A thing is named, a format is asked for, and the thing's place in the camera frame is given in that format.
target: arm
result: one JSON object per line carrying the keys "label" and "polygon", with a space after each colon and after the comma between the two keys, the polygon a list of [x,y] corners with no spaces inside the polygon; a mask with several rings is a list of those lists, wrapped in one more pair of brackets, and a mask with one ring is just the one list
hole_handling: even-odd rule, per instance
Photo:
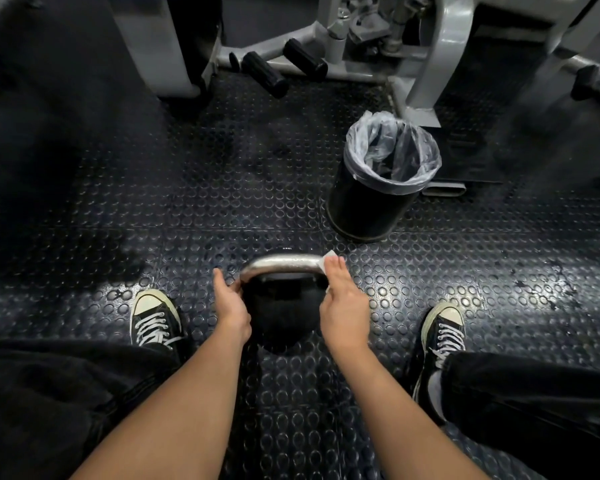
{"label": "arm", "polygon": [[216,329],[170,379],[115,428],[72,476],[216,479],[233,419],[242,347],[251,335],[240,282],[214,270]]}
{"label": "arm", "polygon": [[322,336],[360,405],[388,478],[486,479],[369,350],[368,298],[344,258],[327,258],[324,267],[329,292],[320,306]]}

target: jeans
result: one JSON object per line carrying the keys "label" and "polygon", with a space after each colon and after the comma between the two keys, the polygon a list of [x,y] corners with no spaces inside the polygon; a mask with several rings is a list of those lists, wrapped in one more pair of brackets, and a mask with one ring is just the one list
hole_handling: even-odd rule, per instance
{"label": "jeans", "polygon": [[[175,370],[152,349],[0,340],[0,479],[65,479]],[[600,372],[456,353],[441,377],[447,420],[549,479],[600,474]]]}

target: black sneaker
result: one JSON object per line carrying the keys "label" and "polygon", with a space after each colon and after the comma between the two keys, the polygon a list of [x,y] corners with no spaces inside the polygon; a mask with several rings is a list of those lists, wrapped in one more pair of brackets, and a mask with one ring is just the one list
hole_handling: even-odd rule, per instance
{"label": "black sneaker", "polygon": [[451,352],[464,348],[464,320],[458,307],[442,302],[433,307],[422,322],[416,347],[403,382],[413,400],[439,426],[445,423],[429,400],[429,378],[442,370],[442,362]]}
{"label": "black sneaker", "polygon": [[145,290],[136,295],[129,328],[132,345],[149,347],[181,361],[177,348],[184,338],[180,316],[162,291]]}

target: plastic trash bag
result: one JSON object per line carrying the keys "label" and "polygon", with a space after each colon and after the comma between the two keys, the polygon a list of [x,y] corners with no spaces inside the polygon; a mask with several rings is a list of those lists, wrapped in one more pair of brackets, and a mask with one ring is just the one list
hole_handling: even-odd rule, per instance
{"label": "plastic trash bag", "polygon": [[349,128],[344,161],[355,179],[396,195],[422,190],[442,166],[432,135],[387,111],[366,111]]}

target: shoelace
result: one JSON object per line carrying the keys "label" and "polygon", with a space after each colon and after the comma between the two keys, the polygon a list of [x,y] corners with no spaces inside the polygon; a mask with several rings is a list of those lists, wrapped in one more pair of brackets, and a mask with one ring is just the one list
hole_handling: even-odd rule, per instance
{"label": "shoelace", "polygon": [[136,323],[137,338],[139,340],[138,345],[162,344],[168,346],[183,338],[169,338],[169,326],[167,325],[167,319],[162,318],[163,316],[164,312],[157,312],[153,315],[144,317]]}
{"label": "shoelace", "polygon": [[464,350],[464,333],[456,330],[446,323],[440,324],[438,329],[438,350],[430,349],[438,357],[436,367],[441,369],[442,363],[451,352]]}

